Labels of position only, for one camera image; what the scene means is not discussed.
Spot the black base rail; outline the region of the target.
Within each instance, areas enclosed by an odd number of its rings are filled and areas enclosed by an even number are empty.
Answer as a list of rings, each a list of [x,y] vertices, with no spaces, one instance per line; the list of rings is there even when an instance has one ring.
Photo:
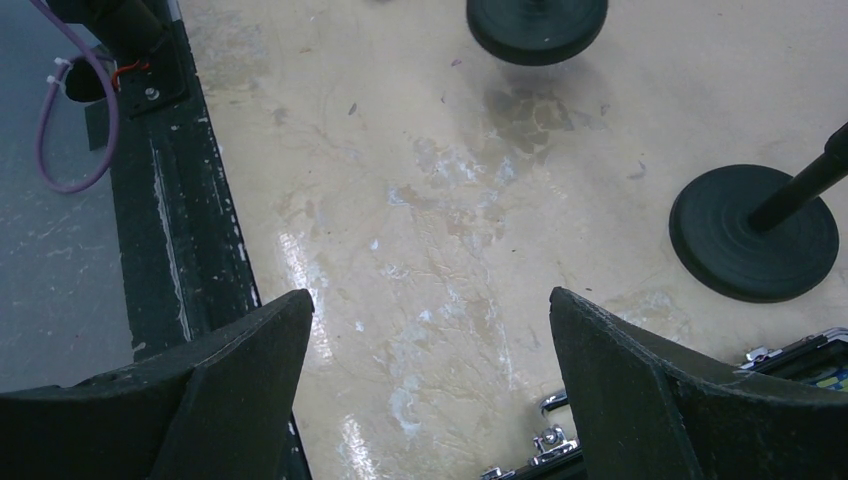
[[[122,64],[120,140],[110,170],[132,364],[274,301],[259,296],[177,6],[145,1],[167,37]],[[300,473],[309,467],[293,414]]]

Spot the black round-base stand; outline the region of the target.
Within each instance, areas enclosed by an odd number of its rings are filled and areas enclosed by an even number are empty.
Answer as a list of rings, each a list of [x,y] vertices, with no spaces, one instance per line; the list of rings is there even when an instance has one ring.
[[[669,236],[683,266],[724,296],[751,303],[797,298],[831,271],[840,234],[821,195],[847,175],[847,129],[790,176],[753,164],[708,171],[677,196]]]
[[[607,0],[468,0],[466,20],[490,55],[520,66],[548,66],[587,49],[607,18]]]

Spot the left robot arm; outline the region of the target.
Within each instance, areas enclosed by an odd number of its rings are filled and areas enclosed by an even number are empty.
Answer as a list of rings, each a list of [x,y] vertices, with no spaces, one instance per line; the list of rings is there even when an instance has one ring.
[[[166,26],[142,0],[47,0],[63,23],[84,26],[120,63],[153,54],[167,37]]]

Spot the black poker chip case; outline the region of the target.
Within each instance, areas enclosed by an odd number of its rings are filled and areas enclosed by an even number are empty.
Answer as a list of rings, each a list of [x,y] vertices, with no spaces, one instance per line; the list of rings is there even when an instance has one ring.
[[[830,328],[781,348],[757,347],[740,365],[746,371],[790,380],[818,388],[847,390],[847,329]],[[535,449],[525,464],[503,469],[490,466],[483,479],[586,479],[588,473],[571,412],[561,389],[538,405],[545,428],[533,438]]]

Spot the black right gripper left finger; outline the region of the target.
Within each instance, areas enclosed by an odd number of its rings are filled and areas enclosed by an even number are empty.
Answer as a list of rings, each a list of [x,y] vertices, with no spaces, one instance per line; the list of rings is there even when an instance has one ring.
[[[294,290],[200,338],[1,397],[5,479],[288,479],[314,305]]]

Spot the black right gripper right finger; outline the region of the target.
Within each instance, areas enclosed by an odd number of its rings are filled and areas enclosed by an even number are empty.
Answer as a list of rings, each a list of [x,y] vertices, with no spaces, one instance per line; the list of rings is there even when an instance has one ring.
[[[843,479],[847,397],[720,362],[557,287],[549,322],[592,479]]]

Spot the black round-base stand front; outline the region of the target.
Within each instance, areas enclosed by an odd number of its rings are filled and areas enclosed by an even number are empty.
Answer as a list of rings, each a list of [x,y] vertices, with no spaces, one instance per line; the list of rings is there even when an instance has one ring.
[[[669,236],[683,266],[724,296],[751,303],[797,298],[831,271],[840,234],[821,195],[847,175],[847,129],[790,176],[753,164],[708,171],[677,196]]]

